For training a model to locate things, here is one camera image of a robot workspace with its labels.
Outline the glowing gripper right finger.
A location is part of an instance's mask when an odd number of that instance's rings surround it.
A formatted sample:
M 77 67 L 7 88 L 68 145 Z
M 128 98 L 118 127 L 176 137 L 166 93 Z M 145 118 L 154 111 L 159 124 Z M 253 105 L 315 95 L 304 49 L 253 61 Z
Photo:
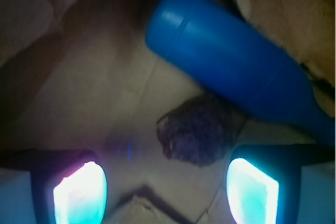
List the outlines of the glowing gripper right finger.
M 335 148 L 241 145 L 226 194 L 236 223 L 335 223 Z

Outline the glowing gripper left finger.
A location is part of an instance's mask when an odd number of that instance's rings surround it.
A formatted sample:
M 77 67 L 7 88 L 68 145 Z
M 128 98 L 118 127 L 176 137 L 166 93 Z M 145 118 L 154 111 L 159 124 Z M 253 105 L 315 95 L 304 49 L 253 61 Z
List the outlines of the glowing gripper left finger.
M 106 204 L 93 151 L 1 151 L 1 223 L 101 223 Z

